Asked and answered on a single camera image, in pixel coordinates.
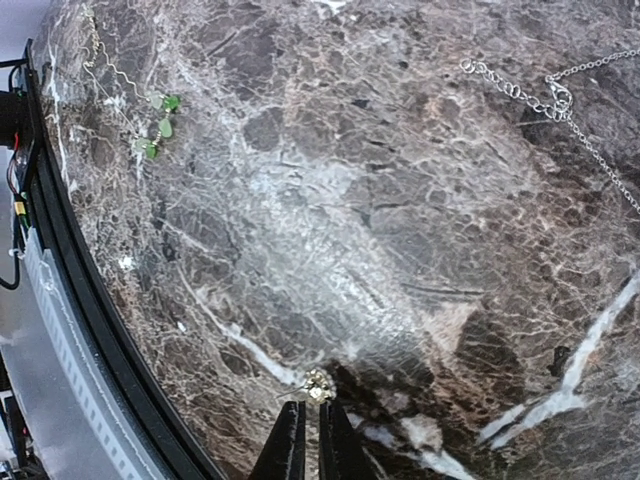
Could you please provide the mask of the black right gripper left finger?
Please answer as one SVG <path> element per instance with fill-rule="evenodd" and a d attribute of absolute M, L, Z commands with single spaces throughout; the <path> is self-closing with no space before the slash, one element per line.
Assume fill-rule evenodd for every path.
<path fill-rule="evenodd" d="M 306 404 L 287 401 L 248 476 L 249 480 L 302 480 L 305 475 Z"/>

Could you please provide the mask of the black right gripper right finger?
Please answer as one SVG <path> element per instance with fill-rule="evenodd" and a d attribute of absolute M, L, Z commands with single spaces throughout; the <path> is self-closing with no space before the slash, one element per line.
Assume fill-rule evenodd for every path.
<path fill-rule="evenodd" d="M 356 432 L 342 405 L 320 405 L 319 475 L 322 480 L 375 480 Z"/>

